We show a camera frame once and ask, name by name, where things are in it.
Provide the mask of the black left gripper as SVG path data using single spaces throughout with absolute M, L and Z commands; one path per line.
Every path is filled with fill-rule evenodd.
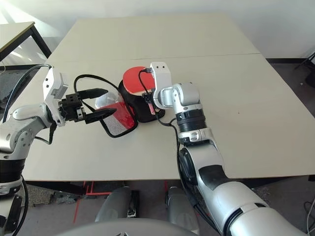
M 89 124 L 104 120 L 113 115 L 116 112 L 116 109 L 100 109 L 86 114 L 81 99 L 98 98 L 106 93 L 108 93 L 108 90 L 106 89 L 92 88 L 66 95 L 65 98 L 59 102 L 59 112 L 65 121 L 79 122 L 85 119 L 85 123 Z

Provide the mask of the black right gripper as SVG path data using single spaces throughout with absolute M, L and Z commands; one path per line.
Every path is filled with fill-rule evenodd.
M 152 92 L 145 92 L 142 94 L 142 97 L 147 104 L 154 105 L 154 99 L 153 99 L 153 93 Z

